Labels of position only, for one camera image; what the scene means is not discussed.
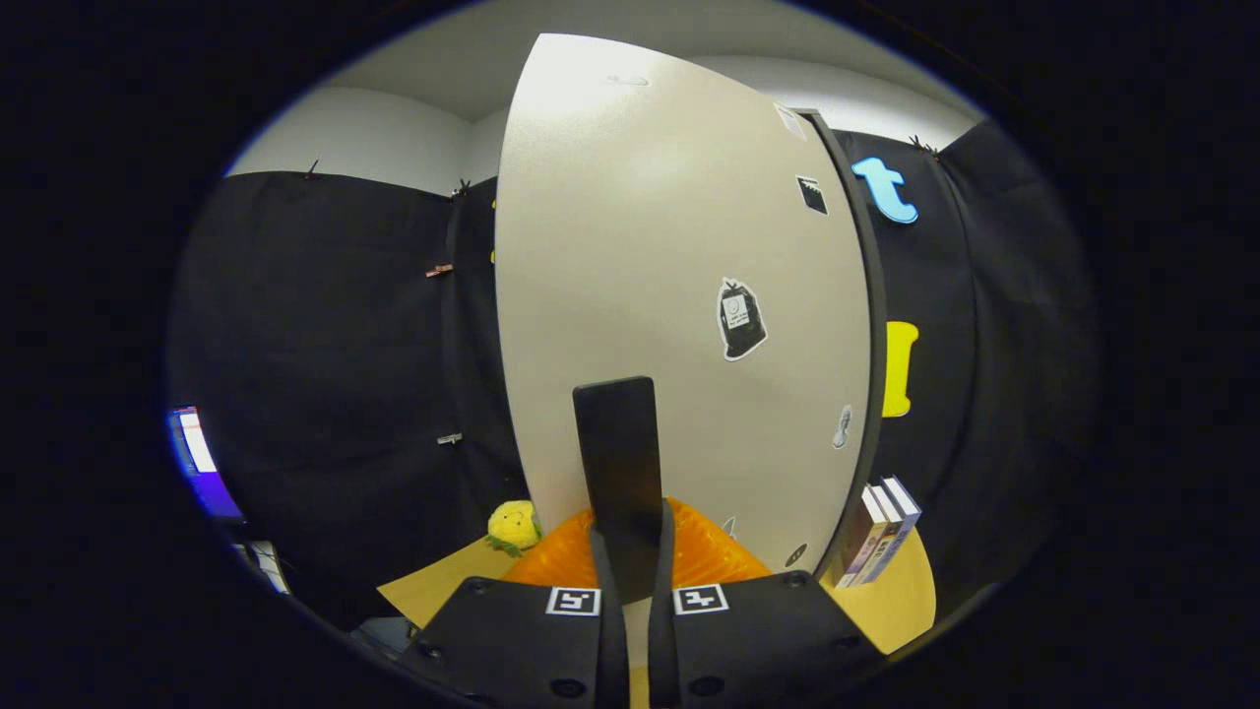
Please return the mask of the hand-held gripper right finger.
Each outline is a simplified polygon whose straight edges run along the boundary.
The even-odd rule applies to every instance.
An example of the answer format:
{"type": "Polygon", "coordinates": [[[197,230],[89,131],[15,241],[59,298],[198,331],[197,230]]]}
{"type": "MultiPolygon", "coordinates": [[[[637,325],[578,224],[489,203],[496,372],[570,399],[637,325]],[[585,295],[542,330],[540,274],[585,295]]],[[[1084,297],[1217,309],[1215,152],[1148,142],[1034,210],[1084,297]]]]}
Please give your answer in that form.
{"type": "Polygon", "coordinates": [[[721,559],[730,535],[662,502],[648,628],[653,708],[825,708],[873,678],[885,655],[806,570],[679,582],[680,552],[721,559]]]}

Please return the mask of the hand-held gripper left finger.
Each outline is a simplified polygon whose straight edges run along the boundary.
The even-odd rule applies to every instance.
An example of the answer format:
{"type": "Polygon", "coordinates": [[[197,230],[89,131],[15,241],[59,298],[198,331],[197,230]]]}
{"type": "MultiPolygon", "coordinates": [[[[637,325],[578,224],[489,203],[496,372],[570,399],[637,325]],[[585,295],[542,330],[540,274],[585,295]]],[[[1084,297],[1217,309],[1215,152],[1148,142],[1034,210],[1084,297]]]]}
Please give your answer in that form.
{"type": "Polygon", "coordinates": [[[593,511],[576,513],[500,578],[465,576],[402,652],[462,708],[627,708],[624,612],[593,511]]]}

